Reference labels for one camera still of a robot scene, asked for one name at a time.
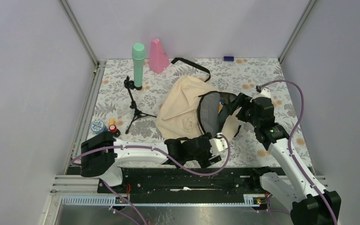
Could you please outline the beige canvas backpack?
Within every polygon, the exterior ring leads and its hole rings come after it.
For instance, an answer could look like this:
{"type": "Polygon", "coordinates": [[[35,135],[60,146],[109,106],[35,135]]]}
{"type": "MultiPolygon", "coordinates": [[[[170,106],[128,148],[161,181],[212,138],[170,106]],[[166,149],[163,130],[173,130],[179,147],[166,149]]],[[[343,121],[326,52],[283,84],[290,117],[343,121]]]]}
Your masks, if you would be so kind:
{"type": "Polygon", "coordinates": [[[218,123],[218,107],[236,95],[218,91],[195,77],[184,75],[170,89],[156,118],[156,127],[164,139],[194,138],[205,133],[223,133],[236,137],[241,124],[235,113],[224,124],[218,123]]]}

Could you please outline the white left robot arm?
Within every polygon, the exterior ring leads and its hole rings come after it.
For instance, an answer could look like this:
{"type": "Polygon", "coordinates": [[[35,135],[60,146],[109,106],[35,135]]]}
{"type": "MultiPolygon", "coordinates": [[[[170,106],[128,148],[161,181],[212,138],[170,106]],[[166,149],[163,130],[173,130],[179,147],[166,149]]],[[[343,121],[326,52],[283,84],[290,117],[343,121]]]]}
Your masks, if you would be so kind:
{"type": "Polygon", "coordinates": [[[214,172],[202,173],[185,167],[188,161],[196,161],[207,168],[221,161],[221,152],[230,151],[228,139],[218,133],[206,133],[196,138],[167,139],[163,142],[141,143],[121,140],[109,131],[102,132],[81,144],[81,154],[71,161],[80,167],[82,177],[98,177],[116,193],[125,190],[127,181],[117,163],[149,162],[173,165],[198,176],[212,176],[214,172]]]}

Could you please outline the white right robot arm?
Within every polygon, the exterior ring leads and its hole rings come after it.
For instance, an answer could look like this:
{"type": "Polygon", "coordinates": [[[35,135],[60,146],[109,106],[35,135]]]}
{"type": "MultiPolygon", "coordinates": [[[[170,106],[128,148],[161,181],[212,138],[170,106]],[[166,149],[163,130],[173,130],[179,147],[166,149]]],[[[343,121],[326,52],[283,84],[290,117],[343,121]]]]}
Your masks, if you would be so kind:
{"type": "Polygon", "coordinates": [[[276,122],[270,91],[262,89],[254,97],[240,93],[219,111],[219,118],[236,114],[240,121],[250,123],[257,140],[277,160],[290,184],[283,182],[268,167],[257,170],[250,180],[256,193],[264,190],[272,194],[290,212],[295,225],[336,225],[341,198],[327,188],[303,164],[293,148],[291,137],[276,122]]]}

